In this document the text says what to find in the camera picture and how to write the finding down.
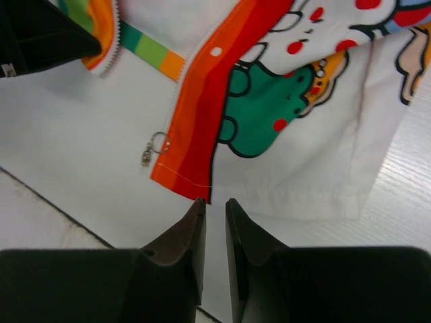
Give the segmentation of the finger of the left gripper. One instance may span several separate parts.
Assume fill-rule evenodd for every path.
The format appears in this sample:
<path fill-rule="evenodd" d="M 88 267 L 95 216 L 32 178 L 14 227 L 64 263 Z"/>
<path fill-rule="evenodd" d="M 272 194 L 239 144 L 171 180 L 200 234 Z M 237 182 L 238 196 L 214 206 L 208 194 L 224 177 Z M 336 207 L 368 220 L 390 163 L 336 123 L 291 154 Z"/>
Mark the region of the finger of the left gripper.
<path fill-rule="evenodd" d="M 99 41 L 50 1 L 1 2 L 1 77 L 100 54 Z"/>

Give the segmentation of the metal zipper pull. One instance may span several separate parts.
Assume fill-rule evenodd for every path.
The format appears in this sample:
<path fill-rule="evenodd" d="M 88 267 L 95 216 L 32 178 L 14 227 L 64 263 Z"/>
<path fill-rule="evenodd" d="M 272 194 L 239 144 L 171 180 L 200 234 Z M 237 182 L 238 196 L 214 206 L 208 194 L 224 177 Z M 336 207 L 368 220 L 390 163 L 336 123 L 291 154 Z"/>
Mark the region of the metal zipper pull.
<path fill-rule="evenodd" d="M 158 131 L 155 132 L 147 142 L 145 149 L 141 155 L 141 165 L 143 167 L 149 167 L 152 162 L 154 154 L 162 155 L 165 154 L 171 145 L 170 137 L 167 133 Z"/>

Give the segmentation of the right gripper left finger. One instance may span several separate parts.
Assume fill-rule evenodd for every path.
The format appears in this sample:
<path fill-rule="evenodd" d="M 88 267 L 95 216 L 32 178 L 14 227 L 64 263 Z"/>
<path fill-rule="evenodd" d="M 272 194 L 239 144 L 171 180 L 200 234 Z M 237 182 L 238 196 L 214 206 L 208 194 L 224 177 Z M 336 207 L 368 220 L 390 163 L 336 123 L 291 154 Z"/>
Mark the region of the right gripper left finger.
<path fill-rule="evenodd" d="M 144 322 L 194 322 L 201 304 L 206 203 L 198 198 L 171 228 L 141 249 Z"/>

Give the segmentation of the rainbow white kids jacket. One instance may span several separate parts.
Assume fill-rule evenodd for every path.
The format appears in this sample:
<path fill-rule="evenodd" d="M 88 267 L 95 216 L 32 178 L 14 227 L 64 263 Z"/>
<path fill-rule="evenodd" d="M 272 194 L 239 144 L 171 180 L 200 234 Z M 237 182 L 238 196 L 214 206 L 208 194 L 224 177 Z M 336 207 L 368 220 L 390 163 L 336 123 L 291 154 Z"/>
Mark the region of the rainbow white kids jacket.
<path fill-rule="evenodd" d="M 102 45 L 89 71 L 125 48 L 176 82 L 150 178 L 262 215 L 359 216 L 430 67 L 429 1 L 58 5 Z"/>

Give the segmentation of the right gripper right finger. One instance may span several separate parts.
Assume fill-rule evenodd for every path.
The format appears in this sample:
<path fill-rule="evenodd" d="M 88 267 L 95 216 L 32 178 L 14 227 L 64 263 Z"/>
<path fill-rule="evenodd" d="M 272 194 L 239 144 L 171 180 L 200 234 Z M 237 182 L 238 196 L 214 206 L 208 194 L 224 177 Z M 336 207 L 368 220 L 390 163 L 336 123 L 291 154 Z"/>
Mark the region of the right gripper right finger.
<path fill-rule="evenodd" d="M 289 322 L 276 252 L 285 245 L 236 199 L 226 203 L 226 243 L 234 322 Z"/>

